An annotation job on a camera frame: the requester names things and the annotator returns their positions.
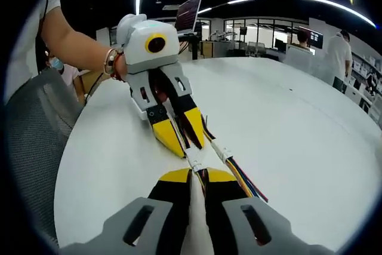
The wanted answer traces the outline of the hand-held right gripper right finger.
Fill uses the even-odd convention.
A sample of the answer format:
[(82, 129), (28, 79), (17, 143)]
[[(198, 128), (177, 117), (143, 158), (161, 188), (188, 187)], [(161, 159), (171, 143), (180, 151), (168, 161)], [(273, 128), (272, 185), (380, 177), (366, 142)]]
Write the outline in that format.
[(247, 197), (226, 171), (207, 169), (205, 211), (215, 254), (332, 254), (295, 236), (291, 223), (261, 199)]

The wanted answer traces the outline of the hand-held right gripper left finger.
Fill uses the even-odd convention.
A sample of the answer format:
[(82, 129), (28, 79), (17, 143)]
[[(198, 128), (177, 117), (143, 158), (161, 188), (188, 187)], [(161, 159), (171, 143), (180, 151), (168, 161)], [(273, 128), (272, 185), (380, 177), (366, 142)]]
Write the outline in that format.
[(189, 225), (191, 170), (164, 174), (147, 198), (110, 216), (99, 235), (60, 254), (180, 254)]

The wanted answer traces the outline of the person's right hand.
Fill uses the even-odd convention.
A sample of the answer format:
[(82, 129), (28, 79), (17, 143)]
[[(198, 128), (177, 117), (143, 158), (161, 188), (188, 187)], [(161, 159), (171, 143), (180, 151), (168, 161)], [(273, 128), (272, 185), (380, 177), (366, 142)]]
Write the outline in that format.
[(198, 177), (192, 174), (189, 225), (186, 229), (181, 254), (214, 254), (206, 221), (205, 198)]

